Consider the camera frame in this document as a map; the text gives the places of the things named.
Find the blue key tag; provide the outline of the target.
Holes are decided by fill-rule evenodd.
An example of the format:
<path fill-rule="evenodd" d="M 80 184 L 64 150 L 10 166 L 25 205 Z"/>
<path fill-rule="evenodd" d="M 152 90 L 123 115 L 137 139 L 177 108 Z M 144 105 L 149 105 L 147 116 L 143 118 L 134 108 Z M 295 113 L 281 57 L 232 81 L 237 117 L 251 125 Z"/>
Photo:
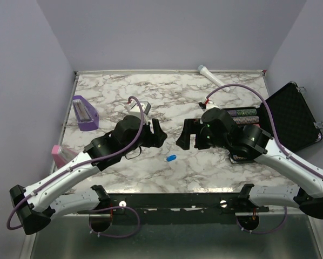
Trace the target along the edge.
<path fill-rule="evenodd" d="M 166 159 L 165 159 L 165 161 L 166 162 L 171 162 L 171 161 L 173 161 L 173 160 L 175 160 L 177 158 L 177 156 L 176 155 L 169 155 L 169 156 L 167 156 L 166 157 Z"/>

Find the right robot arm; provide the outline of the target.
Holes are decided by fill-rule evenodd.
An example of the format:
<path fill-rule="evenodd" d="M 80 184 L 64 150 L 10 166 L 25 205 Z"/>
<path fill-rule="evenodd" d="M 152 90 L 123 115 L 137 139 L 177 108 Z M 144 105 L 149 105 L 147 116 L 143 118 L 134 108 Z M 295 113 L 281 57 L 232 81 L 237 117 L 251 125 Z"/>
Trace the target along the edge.
<path fill-rule="evenodd" d="M 200 119 L 185 119 L 177 146 L 188 150 L 191 135 L 196 137 L 198 150 L 224 148 L 294 182 L 292 186 L 250 186 L 237 198 L 241 210 L 247 212 L 255 206 L 293 207 L 323 220 L 323 169 L 291 153 L 275 135 L 254 125 L 239 126 L 226 110 L 217 107 L 206 110 Z"/>

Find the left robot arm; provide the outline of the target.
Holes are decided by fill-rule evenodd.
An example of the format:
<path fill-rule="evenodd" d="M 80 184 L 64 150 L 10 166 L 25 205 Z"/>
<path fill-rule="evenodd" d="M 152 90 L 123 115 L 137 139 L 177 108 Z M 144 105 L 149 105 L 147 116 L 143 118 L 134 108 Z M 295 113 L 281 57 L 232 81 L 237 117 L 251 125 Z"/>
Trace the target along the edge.
<path fill-rule="evenodd" d="M 82 210 L 105 212 L 110 201 L 102 187 L 92 187 L 76 198 L 65 195 L 65 192 L 120 162 L 137 148 L 161 147 L 166 138 L 158 119 L 144 123 L 134 115 L 127 115 L 112 131 L 94 138 L 82 152 L 53 174 L 29 186 L 15 185 L 10 189 L 14 206 L 11 214 L 20 220 L 16 228 L 23 228 L 25 234 L 31 235 L 45 228 L 57 216 Z"/>

